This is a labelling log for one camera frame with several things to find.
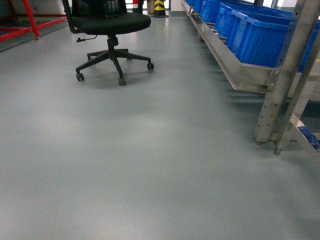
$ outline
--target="yellow and black striped post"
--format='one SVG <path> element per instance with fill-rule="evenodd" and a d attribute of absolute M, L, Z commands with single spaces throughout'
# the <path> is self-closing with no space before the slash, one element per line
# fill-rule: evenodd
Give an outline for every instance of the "yellow and black striped post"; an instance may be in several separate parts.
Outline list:
<path fill-rule="evenodd" d="M 165 3 L 163 0 L 156 0 L 154 2 L 154 10 L 153 10 L 153 17 L 154 18 L 165 18 L 166 10 L 165 10 Z"/>

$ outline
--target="office chair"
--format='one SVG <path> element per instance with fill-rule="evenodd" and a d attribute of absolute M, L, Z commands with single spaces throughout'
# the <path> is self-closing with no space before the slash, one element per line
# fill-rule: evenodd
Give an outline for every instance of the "office chair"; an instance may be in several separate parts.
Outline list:
<path fill-rule="evenodd" d="M 127 12 L 125 0 L 72 0 L 72 9 L 68 0 L 62 0 L 70 31 L 74 34 L 107 35 L 108 50 L 87 54 L 87 62 L 78 66 L 76 78 L 83 81 L 85 76 L 80 73 L 87 67 L 111 59 L 119 73 L 119 84 L 126 85 L 126 79 L 117 58 L 148 61 L 147 68 L 154 69 L 150 57 L 129 53 L 128 49 L 115 49 L 119 45 L 118 34 L 128 34 L 146 29 L 151 19 L 147 15 Z M 77 42 L 87 39 L 78 38 Z"/>

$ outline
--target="blue plastic bin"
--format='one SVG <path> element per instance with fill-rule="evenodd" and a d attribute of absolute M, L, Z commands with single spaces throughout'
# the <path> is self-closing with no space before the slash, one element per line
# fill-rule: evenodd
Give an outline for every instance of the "blue plastic bin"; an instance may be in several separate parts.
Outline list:
<path fill-rule="evenodd" d="M 195 0 L 185 0 L 186 3 L 190 6 L 190 7 L 193 7 L 194 6 L 194 1 Z"/>
<path fill-rule="evenodd" d="M 200 10 L 200 16 L 202 15 L 202 13 L 204 12 L 205 6 L 206 6 L 207 0 L 203 0 L 202 1 L 202 6 L 201 6 L 201 10 Z"/>
<path fill-rule="evenodd" d="M 193 10 L 194 10 L 197 14 L 200 14 L 200 12 L 201 12 L 202 2 L 203 2 L 203 0 L 194 0 Z"/>
<path fill-rule="evenodd" d="M 300 66 L 298 68 L 298 72 L 302 72 L 307 64 L 307 61 L 309 59 L 309 56 L 311 54 L 311 50 L 312 50 L 312 47 L 316 41 L 316 38 L 317 38 L 317 35 L 319 33 L 319 30 L 320 30 L 320 22 L 317 23 L 317 25 L 315 26 L 315 29 L 311 35 L 311 38 L 309 40 L 309 43 L 304 51 L 304 54 L 303 54 L 303 57 L 302 57 L 302 60 L 301 60 L 301 63 L 300 63 Z"/>
<path fill-rule="evenodd" d="M 260 10 L 252 6 L 252 4 L 243 3 L 220 3 L 219 13 L 215 21 L 215 29 L 222 37 L 228 36 L 229 26 L 233 18 L 232 10 L 237 10 L 241 13 L 255 13 Z"/>
<path fill-rule="evenodd" d="M 219 13 L 215 22 L 215 29 L 220 33 L 222 37 L 228 36 L 229 26 L 233 18 L 233 15 L 231 13 L 232 10 L 236 10 L 244 14 L 261 14 L 281 17 L 288 20 L 290 20 L 292 17 L 292 12 L 260 7 L 250 3 L 221 3 Z"/>
<path fill-rule="evenodd" d="M 270 16 L 275 16 L 275 17 L 280 17 L 285 19 L 291 19 L 292 17 L 291 11 L 284 11 L 284 10 L 270 8 L 262 5 L 254 5 L 254 7 L 261 10 L 262 14 L 264 15 L 270 15 Z"/>
<path fill-rule="evenodd" d="M 232 0 L 206 0 L 205 6 L 203 7 L 202 14 L 200 15 L 202 20 L 206 23 L 216 23 L 220 3 L 234 3 Z"/>
<path fill-rule="evenodd" d="M 290 20 L 236 10 L 231 13 L 234 18 L 226 39 L 228 48 L 241 63 L 275 67 Z"/>

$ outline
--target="chair seat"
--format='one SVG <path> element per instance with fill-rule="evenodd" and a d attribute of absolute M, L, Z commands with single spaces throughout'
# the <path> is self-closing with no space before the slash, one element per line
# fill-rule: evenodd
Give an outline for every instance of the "chair seat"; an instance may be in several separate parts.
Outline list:
<path fill-rule="evenodd" d="M 146 29 L 151 19 L 147 15 L 126 12 L 111 16 L 73 17 L 74 25 L 88 35 L 128 34 Z"/>

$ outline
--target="caster wheel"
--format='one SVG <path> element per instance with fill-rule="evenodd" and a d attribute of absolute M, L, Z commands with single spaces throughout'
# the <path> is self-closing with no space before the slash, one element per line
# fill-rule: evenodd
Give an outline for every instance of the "caster wheel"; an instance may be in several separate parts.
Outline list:
<path fill-rule="evenodd" d="M 85 80 L 85 76 L 83 73 L 77 73 L 76 74 L 76 79 L 78 79 L 79 82 L 82 82 Z"/>
<path fill-rule="evenodd" d="M 124 77 L 119 77 L 119 85 L 120 86 L 126 85 L 126 79 Z"/>
<path fill-rule="evenodd" d="M 155 67 L 155 65 L 152 62 L 148 63 L 146 66 L 147 66 L 148 70 L 154 69 L 154 67 Z"/>

